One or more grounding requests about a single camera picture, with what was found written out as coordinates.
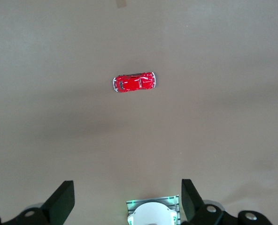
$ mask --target black bracket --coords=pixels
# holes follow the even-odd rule
[[[261,213],[241,211],[238,218],[212,204],[205,204],[191,180],[182,180],[182,205],[187,222],[182,225],[272,225]]]
[[[40,208],[24,210],[0,225],[63,225],[74,207],[73,181],[64,181]]]

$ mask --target gray floor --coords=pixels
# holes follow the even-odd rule
[[[0,0],[4,221],[74,180],[65,224],[126,225],[182,178],[278,225],[278,0]]]

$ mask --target red toy car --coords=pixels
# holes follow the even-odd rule
[[[142,74],[120,75],[113,79],[113,87],[117,92],[131,90],[152,89],[156,86],[156,77],[153,72]]]

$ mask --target silver bolt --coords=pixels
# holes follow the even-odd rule
[[[216,212],[216,208],[213,205],[207,206],[208,212]]]
[[[257,220],[257,217],[251,212],[246,213],[246,218],[248,218],[250,220]]]
[[[29,211],[29,212],[27,212],[27,213],[25,213],[25,217],[30,217],[30,216],[32,216],[32,215],[34,215],[35,214],[35,212],[34,211]]]

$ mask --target beige tape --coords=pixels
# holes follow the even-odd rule
[[[126,0],[116,0],[116,3],[118,8],[126,7]]]

